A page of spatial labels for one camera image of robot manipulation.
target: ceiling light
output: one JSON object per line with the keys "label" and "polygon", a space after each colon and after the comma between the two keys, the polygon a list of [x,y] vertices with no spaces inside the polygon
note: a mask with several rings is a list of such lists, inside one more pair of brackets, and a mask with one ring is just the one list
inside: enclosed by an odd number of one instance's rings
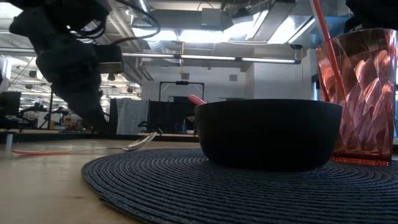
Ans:
{"label": "ceiling light", "polygon": [[222,31],[184,30],[179,40],[187,43],[220,43],[226,41]]}
{"label": "ceiling light", "polygon": [[108,74],[108,80],[109,81],[115,81],[115,79],[116,78],[114,77],[114,74],[111,74],[111,73]]}
{"label": "ceiling light", "polygon": [[258,15],[258,13],[256,13],[255,15],[253,15],[253,19],[255,20],[255,23],[253,25],[253,27],[251,28],[251,30],[248,32],[248,34],[246,35],[246,40],[251,39],[254,37],[254,35],[257,33],[257,31],[259,30],[261,24],[264,22],[264,20],[266,19],[267,15],[268,15],[268,10],[262,11],[260,13],[260,15]]}
{"label": "ceiling light", "polygon": [[133,89],[131,88],[131,86],[127,87],[127,92],[128,93],[133,93]]}
{"label": "ceiling light", "polygon": [[[156,32],[155,29],[140,29],[133,28],[132,31],[137,37],[142,37],[145,35],[150,35]],[[174,30],[162,29],[158,34],[153,37],[146,38],[147,41],[158,41],[158,40],[177,40],[177,35]]]}
{"label": "ceiling light", "polygon": [[304,27],[302,27],[296,34],[294,34],[294,36],[292,38],[290,38],[290,40],[288,40],[288,43],[292,43],[293,41],[295,41],[298,37],[300,37],[308,28],[310,28],[310,26],[315,22],[315,19],[311,19],[310,22],[308,22]]}
{"label": "ceiling light", "polygon": [[144,58],[174,58],[174,55],[172,54],[123,53],[123,56]]}
{"label": "ceiling light", "polygon": [[296,63],[295,60],[276,58],[242,58],[243,62]]}
{"label": "ceiling light", "polygon": [[207,55],[181,55],[182,59],[203,59],[203,60],[235,60],[235,57],[207,56]]}
{"label": "ceiling light", "polygon": [[22,95],[41,95],[41,96],[50,96],[51,93],[41,93],[41,92],[21,92]]}

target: wooden table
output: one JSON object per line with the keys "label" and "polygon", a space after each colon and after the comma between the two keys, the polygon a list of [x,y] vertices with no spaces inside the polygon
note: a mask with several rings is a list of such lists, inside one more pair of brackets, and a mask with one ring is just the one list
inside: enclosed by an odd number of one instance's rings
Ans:
{"label": "wooden table", "polygon": [[[120,153],[107,147],[124,147],[131,141],[73,140],[14,143],[28,151],[87,150],[62,156],[17,156],[8,159],[0,151],[0,223],[140,223],[98,200],[80,174],[88,161]],[[200,147],[189,142],[152,142],[145,149]]]}

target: black cable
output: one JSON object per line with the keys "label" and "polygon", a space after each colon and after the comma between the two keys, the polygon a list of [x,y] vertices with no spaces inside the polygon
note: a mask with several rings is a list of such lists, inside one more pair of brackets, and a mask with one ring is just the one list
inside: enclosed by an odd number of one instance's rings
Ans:
{"label": "black cable", "polygon": [[212,9],[214,9],[214,7],[213,7],[213,5],[210,3],[210,2],[208,2],[208,1],[201,1],[200,3],[199,3],[199,6],[198,6],[198,8],[197,8],[197,11],[199,11],[199,7],[202,5],[202,3],[207,3],[207,4],[209,4],[210,6],[211,6],[211,8]]}
{"label": "black cable", "polygon": [[97,39],[98,37],[101,37],[104,33],[105,33],[105,29],[106,29],[106,17],[104,19],[102,19],[99,24],[98,27],[96,27],[93,30],[78,30],[75,31],[76,34],[76,38],[77,39]]}
{"label": "black cable", "polygon": [[138,8],[137,6],[135,6],[135,5],[133,5],[133,4],[129,3],[129,2],[127,2],[127,1],[125,1],[125,0],[115,0],[115,1],[117,1],[117,2],[119,2],[119,3],[121,3],[121,4],[123,4],[123,5],[129,6],[129,7],[131,7],[133,10],[138,11],[138,12],[140,12],[141,14],[147,16],[147,17],[152,21],[152,25],[153,25],[154,27],[156,27],[156,31],[155,31],[153,34],[143,35],[143,36],[140,36],[140,37],[126,37],[126,38],[122,38],[122,39],[119,39],[119,40],[114,41],[111,45],[120,44],[120,43],[122,43],[122,42],[126,42],[126,41],[129,41],[129,40],[146,39],[146,38],[149,38],[149,37],[153,37],[153,36],[157,35],[157,34],[160,32],[160,24],[159,24],[159,22],[157,22],[157,19],[155,19],[155,17],[153,17],[152,15],[150,15],[149,13],[147,13],[146,11],[144,11],[144,10]]}

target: white wall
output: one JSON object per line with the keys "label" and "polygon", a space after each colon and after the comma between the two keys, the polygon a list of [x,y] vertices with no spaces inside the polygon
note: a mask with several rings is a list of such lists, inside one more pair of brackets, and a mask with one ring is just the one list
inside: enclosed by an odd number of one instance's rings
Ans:
{"label": "white wall", "polygon": [[[311,76],[316,74],[315,50],[307,51],[300,65],[255,63],[254,98],[308,99],[312,97]],[[251,91],[248,70],[246,93]]]}
{"label": "white wall", "polygon": [[250,68],[246,72],[245,79],[245,96],[246,99],[254,98],[254,64],[250,66]]}
{"label": "white wall", "polygon": [[[155,81],[142,84],[142,100],[159,99],[159,82],[175,82],[181,80],[180,68],[178,67],[147,67],[147,71]],[[225,98],[245,98],[245,73],[241,73],[239,68],[207,68],[185,67],[185,73],[190,74],[189,82],[205,83],[205,101],[214,102],[225,100]],[[237,74],[238,81],[230,82],[229,75]],[[201,85],[197,88],[193,85],[182,86],[171,84],[162,85],[161,101],[169,100],[170,96],[196,95],[201,97]]]}

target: dark woven placemat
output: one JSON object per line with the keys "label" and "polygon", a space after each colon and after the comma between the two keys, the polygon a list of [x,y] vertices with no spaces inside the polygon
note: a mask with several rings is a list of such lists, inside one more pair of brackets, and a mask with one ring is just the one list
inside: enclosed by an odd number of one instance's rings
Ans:
{"label": "dark woven placemat", "polygon": [[396,162],[275,173],[159,149],[102,157],[82,174],[105,203],[148,223],[398,223]]}

